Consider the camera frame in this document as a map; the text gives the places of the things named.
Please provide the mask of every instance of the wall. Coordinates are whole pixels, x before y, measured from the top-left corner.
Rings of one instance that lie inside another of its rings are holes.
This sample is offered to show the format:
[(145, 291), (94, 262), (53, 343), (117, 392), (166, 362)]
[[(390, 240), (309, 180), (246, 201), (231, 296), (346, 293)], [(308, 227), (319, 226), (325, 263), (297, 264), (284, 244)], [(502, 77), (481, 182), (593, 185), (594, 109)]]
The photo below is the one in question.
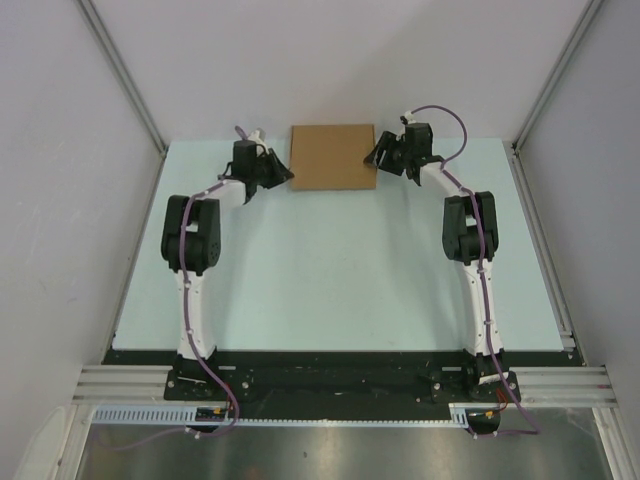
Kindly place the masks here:
[(0, 478), (116, 313), (160, 159), (70, 0), (0, 16)]
[(640, 445), (640, 3), (608, 2), (523, 150), (579, 339)]
[[(587, 0), (96, 0), (160, 130), (397, 126), (441, 103), (512, 140)], [(440, 136), (459, 127), (437, 115)]]

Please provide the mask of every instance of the shiny floor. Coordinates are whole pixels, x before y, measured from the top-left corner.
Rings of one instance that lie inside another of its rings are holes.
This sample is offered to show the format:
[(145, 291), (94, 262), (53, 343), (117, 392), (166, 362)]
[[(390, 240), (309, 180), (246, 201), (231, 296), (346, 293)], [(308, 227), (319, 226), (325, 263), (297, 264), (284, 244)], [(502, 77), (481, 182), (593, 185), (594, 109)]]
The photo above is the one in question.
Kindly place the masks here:
[[(509, 410), (503, 426), (521, 426)], [(94, 426), (78, 480), (610, 479), (590, 410), (539, 410), (537, 437), (473, 440), (459, 429), (243, 427), (182, 433), (114, 452), (166, 427)]]

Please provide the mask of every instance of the brown box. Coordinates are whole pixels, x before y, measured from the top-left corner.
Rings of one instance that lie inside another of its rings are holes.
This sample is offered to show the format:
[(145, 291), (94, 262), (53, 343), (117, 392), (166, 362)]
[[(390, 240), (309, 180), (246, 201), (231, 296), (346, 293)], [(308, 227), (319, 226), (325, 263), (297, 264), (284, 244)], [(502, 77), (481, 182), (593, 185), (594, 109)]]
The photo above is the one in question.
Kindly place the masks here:
[(294, 190), (376, 188), (376, 169), (362, 163), (375, 144), (373, 125), (295, 125), (289, 168)]

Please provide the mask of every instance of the white table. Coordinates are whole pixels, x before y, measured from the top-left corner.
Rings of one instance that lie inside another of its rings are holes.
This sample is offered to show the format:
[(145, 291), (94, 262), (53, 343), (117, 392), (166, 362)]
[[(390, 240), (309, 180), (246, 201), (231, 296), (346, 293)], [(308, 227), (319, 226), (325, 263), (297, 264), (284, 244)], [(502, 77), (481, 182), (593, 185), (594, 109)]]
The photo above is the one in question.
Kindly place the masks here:
[[(287, 163), (289, 141), (271, 141)], [(459, 139), (436, 140), (454, 152)], [(167, 199), (215, 183), (231, 141), (174, 142), (160, 179), (116, 350), (175, 350), (180, 303), (160, 255)], [(450, 164), (496, 198), (496, 321), (507, 350), (562, 350), (556, 320), (499, 139), (470, 140)], [(470, 322), (460, 279), (441, 244), (438, 187), (378, 173), (369, 191), (259, 190), (222, 221), (210, 321), (221, 349), (458, 350)]]

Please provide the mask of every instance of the metal frame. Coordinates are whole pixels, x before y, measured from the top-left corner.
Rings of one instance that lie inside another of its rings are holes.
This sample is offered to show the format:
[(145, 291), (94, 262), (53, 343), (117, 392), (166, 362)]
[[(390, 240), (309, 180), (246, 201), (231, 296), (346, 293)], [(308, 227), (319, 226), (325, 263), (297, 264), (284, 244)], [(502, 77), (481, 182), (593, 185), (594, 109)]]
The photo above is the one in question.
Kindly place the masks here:
[[(87, 21), (89, 29), (95, 35), (125, 95), (143, 123), (154, 146), (164, 158), (167, 145), (95, 5), (92, 0), (76, 0), (76, 3)], [(591, 0), (586, 6), (513, 142), (513, 153), (509, 160), (566, 350), (573, 350), (577, 346), (573, 338), (571, 318), (541, 228), (540, 218), (522, 169), (519, 152), (603, 4), (604, 0)], [(175, 409), (176, 405), (198, 405), (194, 402), (166, 402), (163, 399), (169, 369), (169, 366), (86, 366), (82, 371), (73, 397), (75, 416), (64, 454), (59, 463), (60, 468), (56, 480), (75, 478), (91, 420), (96, 408), (100, 405), (140, 405), (143, 409), (146, 407), (157, 411), (162, 411), (163, 408)], [(527, 407), (592, 408), (614, 478), (640, 478), (638, 465), (629, 449), (629, 440), (624, 432), (620, 411), (604, 367), (514, 367), (512, 369), (518, 375), (522, 403)], [(217, 404), (207, 402), (206, 405), (221, 406), (222, 402)], [(455, 404), (452, 407), (464, 408), (465, 405)], [(282, 422), (260, 421), (256, 424), (282, 425)], [(293, 425), (295, 422), (287, 422), (287, 424)]]

